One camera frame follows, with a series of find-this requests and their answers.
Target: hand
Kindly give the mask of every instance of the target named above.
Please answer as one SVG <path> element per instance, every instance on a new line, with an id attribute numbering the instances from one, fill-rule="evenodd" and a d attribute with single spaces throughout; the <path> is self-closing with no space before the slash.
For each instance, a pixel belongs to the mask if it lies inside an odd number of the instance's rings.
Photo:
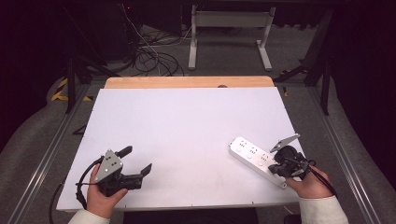
<path id="1" fill-rule="evenodd" d="M 90 183 L 95 183 L 95 177 L 98 173 L 100 164 L 97 164 L 91 173 Z M 103 194 L 97 185 L 88 187 L 87 211 L 103 218 L 110 218 L 114 206 L 128 193 L 128 189 L 120 189 L 117 193 L 107 197 Z"/>
<path id="2" fill-rule="evenodd" d="M 326 180 L 329 177 L 315 166 L 310 166 L 311 169 L 317 171 Z M 306 174 L 303 181 L 296 181 L 293 178 L 286 178 L 286 184 L 294 189 L 300 198 L 304 199 L 320 199 L 332 196 L 332 192 L 323 185 L 322 182 L 312 172 Z"/>

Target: sleeve cuff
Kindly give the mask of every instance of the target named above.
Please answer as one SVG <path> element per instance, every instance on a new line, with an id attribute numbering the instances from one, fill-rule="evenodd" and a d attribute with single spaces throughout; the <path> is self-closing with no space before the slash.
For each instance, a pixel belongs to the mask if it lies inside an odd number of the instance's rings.
<path id="1" fill-rule="evenodd" d="M 322 199 L 300 198 L 301 220 L 304 224 L 346 224 L 347 216 L 335 196 Z"/>
<path id="2" fill-rule="evenodd" d="M 109 224 L 110 219 L 99 217 L 86 210 L 78 210 L 72 217 L 69 224 Z"/>

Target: white sleeve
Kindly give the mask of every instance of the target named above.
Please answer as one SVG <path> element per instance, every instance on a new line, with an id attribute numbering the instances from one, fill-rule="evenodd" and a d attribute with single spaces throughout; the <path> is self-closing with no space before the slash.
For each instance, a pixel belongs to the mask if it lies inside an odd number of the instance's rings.
<path id="1" fill-rule="evenodd" d="M 347 216 L 335 196 L 323 199 L 300 198 L 303 224 L 347 224 Z"/>
<path id="2" fill-rule="evenodd" d="M 110 219 L 99 217 L 86 210 L 78 210 L 76 214 L 69 221 L 69 224 L 109 224 Z"/>

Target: white tabletop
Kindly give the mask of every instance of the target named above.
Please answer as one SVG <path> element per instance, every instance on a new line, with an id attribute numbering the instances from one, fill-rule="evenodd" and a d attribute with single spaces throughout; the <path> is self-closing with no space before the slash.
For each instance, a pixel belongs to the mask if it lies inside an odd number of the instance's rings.
<path id="1" fill-rule="evenodd" d="M 142 189 L 130 190 L 116 209 L 296 203 L 292 189 L 277 187 L 229 154 L 237 136 L 269 151 L 294 134 L 274 87 L 100 90 L 57 209 L 80 209 L 76 183 L 82 173 L 109 148 L 127 146 L 134 149 L 122 158 L 124 175 L 150 163 L 152 169 Z M 290 145 L 302 152 L 298 140 Z"/>

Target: power strip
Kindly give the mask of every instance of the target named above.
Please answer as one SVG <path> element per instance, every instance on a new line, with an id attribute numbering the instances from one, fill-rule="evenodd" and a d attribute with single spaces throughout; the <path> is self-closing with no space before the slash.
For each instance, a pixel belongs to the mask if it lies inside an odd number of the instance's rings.
<path id="1" fill-rule="evenodd" d="M 274 156 L 270 153 L 256 147 L 243 137 L 237 137 L 230 143 L 230 154 L 239 161 L 263 175 L 265 178 L 273 182 L 275 185 L 285 189 L 286 179 L 279 175 L 274 175 L 268 169 L 268 166 L 275 164 Z"/>

